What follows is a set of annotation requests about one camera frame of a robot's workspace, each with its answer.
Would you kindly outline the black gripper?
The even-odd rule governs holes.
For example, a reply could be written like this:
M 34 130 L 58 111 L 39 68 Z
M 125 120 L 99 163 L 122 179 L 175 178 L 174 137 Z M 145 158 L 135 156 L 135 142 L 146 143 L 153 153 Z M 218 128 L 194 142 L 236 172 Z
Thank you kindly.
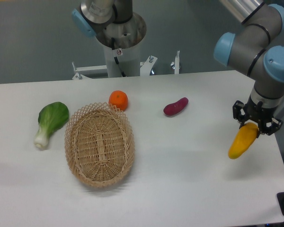
M 281 129 L 283 121 L 273 118 L 275 110 L 276 107 L 264 108 L 261 101 L 255 104 L 252 99 L 246 104 L 237 100 L 232 106 L 233 118 L 240 124 L 239 128 L 244 126 L 246 121 L 252 120 L 258 125 L 258 136 L 270 136 Z

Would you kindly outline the robot base pedestal white column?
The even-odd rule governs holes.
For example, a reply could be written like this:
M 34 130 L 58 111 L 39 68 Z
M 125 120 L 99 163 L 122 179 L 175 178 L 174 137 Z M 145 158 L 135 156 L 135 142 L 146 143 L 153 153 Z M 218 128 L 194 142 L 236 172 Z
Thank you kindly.
M 85 36 L 102 45 L 110 78 L 140 75 L 140 45 L 147 27 L 131 0 L 83 0 L 71 17 Z

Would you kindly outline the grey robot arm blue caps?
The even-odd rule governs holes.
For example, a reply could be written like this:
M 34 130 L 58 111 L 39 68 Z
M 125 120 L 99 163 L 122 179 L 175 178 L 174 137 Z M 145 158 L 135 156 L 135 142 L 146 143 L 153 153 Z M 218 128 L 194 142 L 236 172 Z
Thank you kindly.
M 223 34 L 213 56 L 255 81 L 247 103 L 233 105 L 233 118 L 240 126 L 255 122 L 258 135 L 272 135 L 283 125 L 274 114 L 284 97 L 284 46 L 268 46 L 284 30 L 284 7 L 262 0 L 222 0 L 221 4 L 244 29 L 238 35 Z

